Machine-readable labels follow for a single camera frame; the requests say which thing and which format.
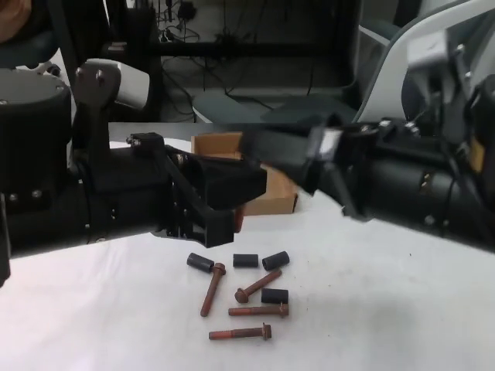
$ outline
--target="cardboard box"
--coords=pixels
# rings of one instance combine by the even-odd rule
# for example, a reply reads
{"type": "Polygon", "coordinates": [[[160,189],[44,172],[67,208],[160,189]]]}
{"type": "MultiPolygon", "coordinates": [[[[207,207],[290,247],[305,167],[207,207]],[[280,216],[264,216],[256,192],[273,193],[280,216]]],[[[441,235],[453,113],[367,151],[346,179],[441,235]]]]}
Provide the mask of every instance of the cardboard box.
{"type": "MultiPolygon", "coordinates": [[[[241,159],[240,133],[205,134],[192,137],[192,151],[198,155],[241,159]]],[[[246,205],[245,215],[292,214],[297,203],[297,186],[284,174],[263,165],[267,171],[267,189],[263,196],[246,205]]]]}

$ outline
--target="chair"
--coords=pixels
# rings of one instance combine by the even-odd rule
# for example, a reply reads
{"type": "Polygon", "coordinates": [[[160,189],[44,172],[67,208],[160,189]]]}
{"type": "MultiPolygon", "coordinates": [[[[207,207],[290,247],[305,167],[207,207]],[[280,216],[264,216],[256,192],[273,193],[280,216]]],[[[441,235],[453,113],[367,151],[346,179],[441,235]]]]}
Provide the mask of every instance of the chair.
{"type": "Polygon", "coordinates": [[[37,73],[58,76],[60,68],[50,62],[59,49],[54,32],[45,31],[32,39],[0,44],[0,68],[27,66],[37,73]]]}
{"type": "Polygon", "coordinates": [[[407,75],[407,47],[413,40],[440,29],[456,29],[459,43],[469,43],[469,50],[480,48],[492,22],[467,22],[478,16],[485,16],[495,9],[494,0],[459,0],[437,8],[414,19],[402,29],[396,27],[391,38],[383,45],[384,51],[374,54],[358,69],[357,81],[360,105],[352,107],[349,101],[336,99],[330,95],[312,94],[308,97],[294,97],[280,108],[267,114],[258,115],[237,101],[219,93],[205,93],[193,101],[194,111],[205,122],[215,124],[240,123],[295,123],[312,117],[322,119],[332,114],[343,121],[379,121],[383,117],[407,118],[412,120],[424,108],[423,99],[413,80],[407,75]],[[474,32],[475,27],[483,26],[483,32],[474,32]]]}

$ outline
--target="white table surface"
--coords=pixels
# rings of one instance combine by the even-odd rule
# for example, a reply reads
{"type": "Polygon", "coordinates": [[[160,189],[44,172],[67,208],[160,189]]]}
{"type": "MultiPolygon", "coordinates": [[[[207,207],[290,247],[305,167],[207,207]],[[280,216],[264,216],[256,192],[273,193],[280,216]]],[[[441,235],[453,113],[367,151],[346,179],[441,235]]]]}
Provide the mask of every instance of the white table surface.
{"type": "Polygon", "coordinates": [[[13,260],[0,369],[493,370],[494,282],[495,255],[303,195],[294,215],[248,217],[234,243],[209,250],[146,234],[13,260]],[[289,289],[290,316],[229,318],[236,289],[265,274],[233,269],[232,254],[281,250],[291,263],[271,287],[289,289]],[[191,252],[227,266],[208,318],[210,276],[186,265],[191,252]],[[263,321],[267,342],[208,340],[263,321]]]}

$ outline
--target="screw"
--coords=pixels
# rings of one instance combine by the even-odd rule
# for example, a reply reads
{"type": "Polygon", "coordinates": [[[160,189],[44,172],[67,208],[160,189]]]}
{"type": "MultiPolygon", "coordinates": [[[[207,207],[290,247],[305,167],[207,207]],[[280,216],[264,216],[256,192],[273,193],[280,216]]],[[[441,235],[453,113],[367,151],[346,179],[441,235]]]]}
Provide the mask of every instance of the screw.
{"type": "Polygon", "coordinates": [[[96,72],[96,80],[98,80],[100,83],[103,82],[103,80],[105,80],[105,76],[103,74],[103,71],[102,70],[98,70],[96,72]]]}
{"type": "Polygon", "coordinates": [[[242,304],[247,303],[249,301],[249,297],[253,295],[253,293],[258,291],[260,288],[263,288],[273,280],[279,278],[281,275],[282,271],[280,269],[277,269],[276,271],[273,271],[270,274],[264,276],[261,280],[254,282],[250,287],[244,290],[242,288],[238,288],[237,292],[234,295],[235,300],[242,304]]]}
{"type": "Polygon", "coordinates": [[[131,145],[131,147],[139,146],[141,145],[141,141],[139,139],[129,137],[125,140],[128,145],[131,145]]]}
{"type": "Polygon", "coordinates": [[[426,224],[427,226],[432,226],[433,224],[435,224],[435,221],[436,221],[436,220],[435,220],[435,218],[433,217],[433,215],[427,215],[427,216],[425,217],[425,224],[426,224]]]}
{"type": "Polygon", "coordinates": [[[288,304],[270,305],[268,307],[230,308],[229,315],[280,315],[284,318],[288,315],[288,304]]]}
{"type": "Polygon", "coordinates": [[[263,322],[263,327],[258,328],[242,328],[229,331],[212,331],[208,335],[210,340],[223,339],[239,339],[239,338],[263,338],[268,340],[271,338],[271,326],[263,322]]]}
{"type": "Polygon", "coordinates": [[[213,277],[211,278],[210,286],[208,287],[207,296],[204,298],[203,307],[201,308],[201,317],[207,317],[210,313],[211,305],[213,304],[213,298],[215,292],[217,292],[220,279],[225,275],[225,266],[222,263],[216,263],[211,269],[213,277]]]}
{"type": "Polygon", "coordinates": [[[179,168],[182,168],[182,167],[183,167],[183,165],[184,165],[184,156],[183,156],[183,155],[181,155],[181,154],[177,154],[177,155],[176,155],[176,159],[177,159],[177,166],[178,166],[179,168]]]}

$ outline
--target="robotic arm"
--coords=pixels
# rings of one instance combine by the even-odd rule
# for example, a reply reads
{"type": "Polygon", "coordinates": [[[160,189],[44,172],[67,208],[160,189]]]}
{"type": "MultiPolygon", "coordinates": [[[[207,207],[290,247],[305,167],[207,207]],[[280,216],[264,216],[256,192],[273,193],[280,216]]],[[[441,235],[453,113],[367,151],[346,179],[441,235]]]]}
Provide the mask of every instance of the robotic arm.
{"type": "Polygon", "coordinates": [[[471,93],[463,48],[449,47],[446,32],[410,45],[410,71],[429,108],[423,124],[331,117],[305,130],[246,133],[241,151],[310,194],[323,191],[346,216],[495,252],[495,76],[471,93]]]}
{"type": "Polygon", "coordinates": [[[77,71],[71,126],[66,85],[0,70],[0,284],[11,257],[139,233],[205,247],[232,242],[235,209],[265,192],[258,165],[186,153],[156,133],[134,134],[130,148],[110,149],[114,102],[145,104],[147,80],[136,73],[121,63],[87,61],[77,71]]]}

